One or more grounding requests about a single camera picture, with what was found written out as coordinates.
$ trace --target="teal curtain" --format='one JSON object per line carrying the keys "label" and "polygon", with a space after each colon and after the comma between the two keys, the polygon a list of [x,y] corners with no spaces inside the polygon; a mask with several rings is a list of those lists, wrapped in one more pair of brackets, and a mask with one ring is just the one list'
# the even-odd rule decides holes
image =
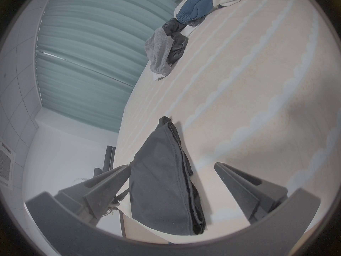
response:
{"label": "teal curtain", "polygon": [[144,42],[176,6],[176,0],[50,0],[36,45],[43,107],[118,132],[148,62]]}

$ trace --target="curtain fold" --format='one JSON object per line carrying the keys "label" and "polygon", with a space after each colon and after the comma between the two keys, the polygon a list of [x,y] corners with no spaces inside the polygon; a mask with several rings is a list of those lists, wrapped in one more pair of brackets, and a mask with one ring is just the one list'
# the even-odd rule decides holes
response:
{"label": "curtain fold", "polygon": [[36,46],[43,107],[118,132],[148,62],[144,42],[172,18],[175,1],[50,0]]}

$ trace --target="vent grille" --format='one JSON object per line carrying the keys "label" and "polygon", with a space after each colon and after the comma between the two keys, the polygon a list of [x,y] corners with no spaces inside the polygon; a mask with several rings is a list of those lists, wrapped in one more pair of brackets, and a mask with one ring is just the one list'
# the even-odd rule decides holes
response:
{"label": "vent grille", "polygon": [[9,181],[11,171],[11,159],[0,150],[0,177]]}

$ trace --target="clothes pile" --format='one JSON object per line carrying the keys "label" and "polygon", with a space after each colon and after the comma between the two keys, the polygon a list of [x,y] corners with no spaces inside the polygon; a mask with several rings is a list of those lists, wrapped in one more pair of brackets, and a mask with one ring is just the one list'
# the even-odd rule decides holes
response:
{"label": "clothes pile", "polygon": [[202,234],[206,227],[190,162],[176,127],[159,119],[130,163],[132,217],[145,226],[174,235]]}
{"label": "clothes pile", "polygon": [[151,61],[154,80],[168,76],[171,65],[180,59],[188,43],[188,36],[205,17],[221,7],[240,0],[182,0],[174,11],[174,18],[158,28],[146,41],[145,51]]}

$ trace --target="beige fabric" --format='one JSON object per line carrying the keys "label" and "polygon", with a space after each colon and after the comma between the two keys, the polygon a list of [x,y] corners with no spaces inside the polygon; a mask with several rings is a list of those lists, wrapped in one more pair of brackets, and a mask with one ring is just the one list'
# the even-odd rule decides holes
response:
{"label": "beige fabric", "polygon": [[[242,0],[207,16],[168,77],[154,82],[147,65],[125,108],[115,166],[132,161],[158,119],[171,117],[208,222],[200,236],[151,231],[186,243],[249,225],[214,171],[218,161],[289,195],[302,186],[321,197],[316,224],[341,182],[340,59],[308,0]],[[131,217],[129,197],[119,208]]]}

